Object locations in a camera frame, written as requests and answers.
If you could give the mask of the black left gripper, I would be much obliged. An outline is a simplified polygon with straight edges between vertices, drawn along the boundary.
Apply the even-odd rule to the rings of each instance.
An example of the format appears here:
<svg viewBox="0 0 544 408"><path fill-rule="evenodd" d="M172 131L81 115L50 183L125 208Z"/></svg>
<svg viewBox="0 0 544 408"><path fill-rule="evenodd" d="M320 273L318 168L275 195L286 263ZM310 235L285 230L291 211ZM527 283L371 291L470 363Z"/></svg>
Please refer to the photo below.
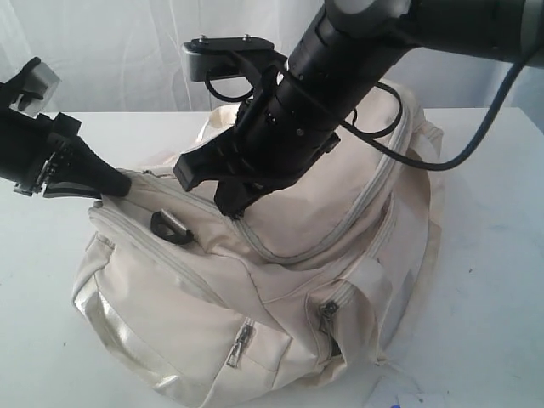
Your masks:
<svg viewBox="0 0 544 408"><path fill-rule="evenodd" d="M126 196L131 179L76 138L81 125L63 113L30 117L2 108L1 177L14 182L15 192L32 196L42 190L52 163L43 198Z"/></svg>

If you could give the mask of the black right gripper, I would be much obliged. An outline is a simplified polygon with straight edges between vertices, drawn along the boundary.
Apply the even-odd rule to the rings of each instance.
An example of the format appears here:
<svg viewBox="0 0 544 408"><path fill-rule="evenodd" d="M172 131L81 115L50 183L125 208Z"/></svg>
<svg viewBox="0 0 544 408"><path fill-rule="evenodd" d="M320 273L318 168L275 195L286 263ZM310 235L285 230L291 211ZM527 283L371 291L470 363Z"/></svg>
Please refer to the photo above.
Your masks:
<svg viewBox="0 0 544 408"><path fill-rule="evenodd" d="M329 122L309 124L315 109L282 63L265 71L262 85L252 103L240 105L232 127L181 154L173 169L186 191L217 180L214 202L223 215L242 215L294 185L340 142Z"/></svg>

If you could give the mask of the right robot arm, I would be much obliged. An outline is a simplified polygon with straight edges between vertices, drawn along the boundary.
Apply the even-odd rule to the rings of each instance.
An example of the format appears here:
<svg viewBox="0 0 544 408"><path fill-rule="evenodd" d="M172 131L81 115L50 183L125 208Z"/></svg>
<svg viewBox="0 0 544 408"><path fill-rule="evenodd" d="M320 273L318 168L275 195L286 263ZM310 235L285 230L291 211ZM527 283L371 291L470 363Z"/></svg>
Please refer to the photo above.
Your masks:
<svg viewBox="0 0 544 408"><path fill-rule="evenodd" d="M349 114L416 48L510 64L487 115L453 159L432 163L380 143ZM198 37L184 45L193 82L243 77L235 123L182 154L173 172L184 190L218 183L214 200L235 218L260 198L294 185L339 141L344 128L384 155L431 172L451 170L477 149L520 72L543 65L540 1L326 1L290 55L260 37Z"/></svg>

